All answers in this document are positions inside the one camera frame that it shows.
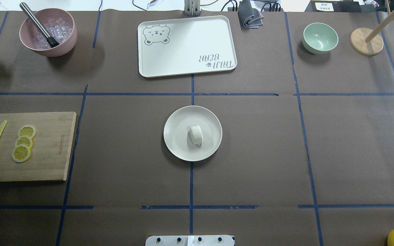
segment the bear illustration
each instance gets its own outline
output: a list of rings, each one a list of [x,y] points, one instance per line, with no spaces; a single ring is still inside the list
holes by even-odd
[[[145,36],[144,43],[146,45],[152,45],[153,43],[162,42],[167,44],[169,42],[168,34],[170,32],[170,28],[165,25],[157,25],[157,26],[146,26],[142,31],[142,34]]]

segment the wooden mug tree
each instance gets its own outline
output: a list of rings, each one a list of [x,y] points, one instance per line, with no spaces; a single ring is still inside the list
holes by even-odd
[[[358,28],[351,34],[351,45],[359,53],[366,56],[374,56],[378,54],[384,46],[384,41],[379,34],[387,24],[394,20],[394,10],[390,13],[390,7],[388,0],[385,0],[386,7],[389,15],[385,18],[381,24],[372,30],[370,28]]]

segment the black muddler handle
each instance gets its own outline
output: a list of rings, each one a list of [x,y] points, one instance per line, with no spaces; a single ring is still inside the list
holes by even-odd
[[[48,44],[50,44],[50,47],[56,47],[59,45],[59,42],[54,39],[50,33],[45,29],[45,27],[42,25],[42,23],[37,19],[37,17],[31,12],[31,9],[28,7],[26,3],[20,3],[19,6],[21,9],[24,11],[24,13],[30,18],[30,20],[34,23],[34,25],[37,27],[40,33],[47,39]]]

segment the gray cloth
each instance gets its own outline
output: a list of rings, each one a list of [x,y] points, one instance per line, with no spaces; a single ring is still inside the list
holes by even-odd
[[[258,28],[262,26],[264,16],[255,8],[252,8],[250,0],[242,0],[238,7],[238,17],[245,28]]]

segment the white mug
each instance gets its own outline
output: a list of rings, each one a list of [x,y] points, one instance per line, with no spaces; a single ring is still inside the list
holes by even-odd
[[[201,145],[203,143],[203,133],[199,125],[191,126],[189,128],[189,136],[191,137],[191,142],[195,145]]]

